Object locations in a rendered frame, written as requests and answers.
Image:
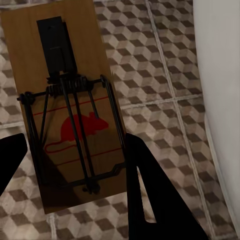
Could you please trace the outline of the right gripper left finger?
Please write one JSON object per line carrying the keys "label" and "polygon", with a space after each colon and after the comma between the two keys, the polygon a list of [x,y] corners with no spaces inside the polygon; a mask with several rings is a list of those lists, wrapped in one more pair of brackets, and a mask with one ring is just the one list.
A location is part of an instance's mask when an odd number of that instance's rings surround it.
{"label": "right gripper left finger", "polygon": [[0,139],[0,196],[28,151],[23,133]]}

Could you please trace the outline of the mousetrap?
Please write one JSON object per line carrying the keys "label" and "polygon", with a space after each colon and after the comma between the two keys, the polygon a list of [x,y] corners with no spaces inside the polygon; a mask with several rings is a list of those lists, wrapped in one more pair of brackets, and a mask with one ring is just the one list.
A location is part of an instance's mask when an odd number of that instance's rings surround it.
{"label": "mousetrap", "polygon": [[93,0],[0,19],[44,213],[125,193],[126,128]]}

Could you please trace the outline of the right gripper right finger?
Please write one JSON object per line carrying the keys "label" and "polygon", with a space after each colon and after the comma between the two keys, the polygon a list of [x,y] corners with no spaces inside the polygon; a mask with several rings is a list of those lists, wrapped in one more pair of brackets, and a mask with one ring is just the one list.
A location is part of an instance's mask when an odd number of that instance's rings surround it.
{"label": "right gripper right finger", "polygon": [[[129,240],[210,240],[144,141],[125,135]],[[145,220],[139,168],[156,223]]]}

